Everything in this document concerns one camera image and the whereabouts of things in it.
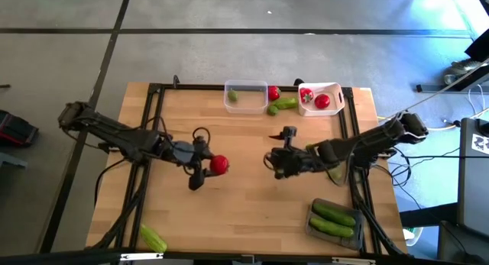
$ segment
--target gray floor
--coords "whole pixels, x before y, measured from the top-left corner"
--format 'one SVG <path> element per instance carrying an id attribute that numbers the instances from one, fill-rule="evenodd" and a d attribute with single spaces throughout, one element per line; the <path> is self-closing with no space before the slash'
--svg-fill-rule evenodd
<path id="1" fill-rule="evenodd" d="M 0 27 L 112 28 L 121 0 L 0 0 Z M 123 27 L 328 28 L 464 30 L 453 0 L 131 0 Z M 87 100 L 99 73 L 108 35 L 0 34 L 0 108 L 40 128 L 28 149 L 0 151 L 27 162 L 0 174 L 1 255 L 35 252 L 73 141 L 57 128 L 66 102 Z M 290 85 L 339 82 L 370 87 L 379 115 L 426 97 L 417 83 L 440 83 L 471 43 L 456 37 L 361 35 L 121 35 L 97 109 L 116 118 L 127 82 L 223 83 L 262 79 Z M 473 97 L 478 109 L 480 97 Z M 472 115 L 464 95 L 440 95 L 413 111 L 426 125 Z M 406 154 L 443 154 L 458 146 L 458 130 L 433 132 Z M 54 250 L 84 246 L 96 176 L 106 155 L 85 149 Z M 417 166 L 406 190 L 422 205 L 456 200 L 457 161 Z M 399 203 L 410 201 L 396 191 Z"/>

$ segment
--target red object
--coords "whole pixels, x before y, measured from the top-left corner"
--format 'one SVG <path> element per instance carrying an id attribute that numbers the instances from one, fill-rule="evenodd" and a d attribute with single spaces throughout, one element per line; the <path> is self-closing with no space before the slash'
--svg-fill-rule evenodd
<path id="1" fill-rule="evenodd" d="M 226 158 L 224 155 L 216 155 L 211 159 L 209 167 L 216 175 L 222 175 L 228 171 L 228 158 Z"/>
<path id="2" fill-rule="evenodd" d="M 268 87 L 268 99 L 270 101 L 275 101 L 280 98 L 280 89 L 277 86 Z"/>
<path id="3" fill-rule="evenodd" d="M 311 102 L 314 99 L 314 93 L 311 89 L 301 88 L 300 91 L 300 101 L 304 104 Z"/>
<path id="4" fill-rule="evenodd" d="M 329 97 L 326 94 L 319 94 L 314 100 L 314 105 L 319 109 L 327 108 L 330 103 Z"/>

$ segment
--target white plastic container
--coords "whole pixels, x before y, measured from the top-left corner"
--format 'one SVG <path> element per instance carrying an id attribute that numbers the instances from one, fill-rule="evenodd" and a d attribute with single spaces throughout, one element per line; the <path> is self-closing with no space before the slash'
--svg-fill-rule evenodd
<path id="1" fill-rule="evenodd" d="M 314 94 L 314 99 L 319 94 L 326 94 L 329 97 L 329 106 L 325 109 L 319 109 L 314 105 L 314 99 L 311 102 L 303 104 L 300 100 L 300 89 L 302 88 L 311 89 Z M 299 85 L 297 95 L 299 99 L 299 113 L 302 116 L 331 116 L 337 114 L 345 107 L 342 87 L 336 82 L 302 83 Z"/>
<path id="2" fill-rule="evenodd" d="M 238 101 L 228 99 L 230 90 L 238 93 Z M 224 84 L 224 106 L 230 113 L 260 114 L 268 106 L 268 84 L 264 81 L 229 80 Z"/>

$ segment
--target green vegetable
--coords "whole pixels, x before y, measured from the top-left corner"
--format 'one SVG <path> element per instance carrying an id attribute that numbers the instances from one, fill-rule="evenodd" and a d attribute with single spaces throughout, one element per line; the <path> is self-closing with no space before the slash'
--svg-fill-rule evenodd
<path id="1" fill-rule="evenodd" d="M 350 215 L 347 215 L 344 212 L 340 212 L 339 210 L 326 205 L 314 203 L 313 210 L 322 218 L 328 219 L 340 225 L 354 227 L 355 224 L 357 223 L 355 219 Z"/>
<path id="2" fill-rule="evenodd" d="M 155 253 L 164 253 L 167 250 L 167 243 L 165 243 L 152 228 L 141 224 L 139 232 L 141 233 L 144 243 L 146 243 L 151 250 L 154 250 Z"/>
<path id="3" fill-rule="evenodd" d="M 275 116 L 278 113 L 278 108 L 275 105 L 269 105 L 267 109 L 269 115 Z"/>
<path id="4" fill-rule="evenodd" d="M 297 98 L 280 98 L 272 102 L 278 109 L 296 108 L 299 104 Z"/>
<path id="5" fill-rule="evenodd" d="M 231 101 L 231 102 L 236 102 L 236 101 L 238 101 L 238 93 L 237 93 L 236 91 L 232 90 L 232 89 L 231 89 L 231 90 L 229 90 L 229 91 L 228 91 L 228 99 L 229 99 L 229 101 Z"/>
<path id="6" fill-rule="evenodd" d="M 309 223 L 318 231 L 336 237 L 351 238 L 354 234 L 353 229 L 350 227 L 341 226 L 321 218 L 311 218 Z"/>

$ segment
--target wooden table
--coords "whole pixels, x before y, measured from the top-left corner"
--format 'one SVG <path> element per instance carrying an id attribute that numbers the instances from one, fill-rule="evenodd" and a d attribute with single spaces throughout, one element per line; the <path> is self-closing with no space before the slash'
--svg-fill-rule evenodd
<path id="1" fill-rule="evenodd" d="M 147 83 L 130 82 L 119 121 L 138 126 L 147 95 Z M 353 89 L 361 131 L 377 126 L 377 114 L 370 89 Z M 304 118 L 296 110 L 268 115 L 229 114 L 222 103 L 222 91 L 167 90 L 162 116 L 175 140 L 192 140 L 199 126 L 211 134 L 211 151 L 224 154 L 231 167 L 225 176 L 206 179 L 193 192 L 181 167 L 154 160 L 144 201 L 141 222 L 156 230 L 168 243 L 168 250 L 190 253 L 279 254 L 358 256 L 349 250 L 305 234 L 306 210 L 314 198 L 351 206 L 348 186 L 337 187 L 321 173 L 276 180 L 263 165 L 263 155 L 283 141 L 270 139 L 284 125 L 298 128 L 293 145 L 341 137 L 338 116 Z M 107 164 L 120 160 L 110 154 Z M 122 164 L 106 173 L 94 211 L 86 245 L 93 245 L 119 216 L 131 165 Z M 372 169 L 369 177 L 377 220 L 396 245 L 406 251 L 396 199 L 390 177 Z M 124 243 L 128 245 L 131 220 Z M 372 252 L 366 228 L 367 249 Z M 147 250 L 141 239 L 138 250 Z"/>

